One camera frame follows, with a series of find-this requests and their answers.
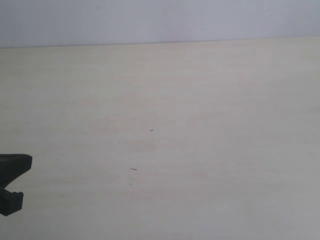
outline white wall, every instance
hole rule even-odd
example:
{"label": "white wall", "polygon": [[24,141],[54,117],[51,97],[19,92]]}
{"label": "white wall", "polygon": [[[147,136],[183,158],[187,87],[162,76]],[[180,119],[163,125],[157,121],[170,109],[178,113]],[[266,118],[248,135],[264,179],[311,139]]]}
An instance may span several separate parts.
{"label": "white wall", "polygon": [[0,0],[0,47],[320,36],[319,0]]}

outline light wooden tabletop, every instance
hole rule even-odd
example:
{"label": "light wooden tabletop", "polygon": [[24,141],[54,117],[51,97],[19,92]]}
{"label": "light wooden tabletop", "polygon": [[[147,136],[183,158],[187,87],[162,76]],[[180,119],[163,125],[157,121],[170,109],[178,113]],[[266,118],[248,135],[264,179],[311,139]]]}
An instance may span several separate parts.
{"label": "light wooden tabletop", "polygon": [[320,38],[0,49],[2,240],[319,240]]}

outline black plastic object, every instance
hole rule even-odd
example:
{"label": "black plastic object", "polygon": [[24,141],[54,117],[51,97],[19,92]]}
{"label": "black plastic object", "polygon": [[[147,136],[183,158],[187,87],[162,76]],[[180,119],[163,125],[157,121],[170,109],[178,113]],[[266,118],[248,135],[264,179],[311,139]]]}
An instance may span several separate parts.
{"label": "black plastic object", "polygon": [[0,154],[0,214],[8,216],[22,209],[24,194],[5,188],[30,170],[31,164],[32,156],[26,154]]}

